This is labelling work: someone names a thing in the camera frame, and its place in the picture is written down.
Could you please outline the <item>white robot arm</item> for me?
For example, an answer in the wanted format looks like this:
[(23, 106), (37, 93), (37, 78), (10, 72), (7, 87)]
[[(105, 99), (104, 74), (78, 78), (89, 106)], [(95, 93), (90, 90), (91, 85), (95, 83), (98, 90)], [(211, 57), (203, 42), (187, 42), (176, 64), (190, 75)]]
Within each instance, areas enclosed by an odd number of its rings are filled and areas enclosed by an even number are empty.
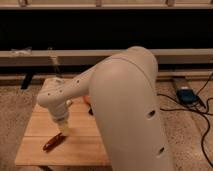
[(159, 114), (157, 73), (154, 54), (133, 46), (69, 81), (54, 78), (37, 102), (63, 130), (67, 101), (87, 95), (113, 171), (175, 171)]

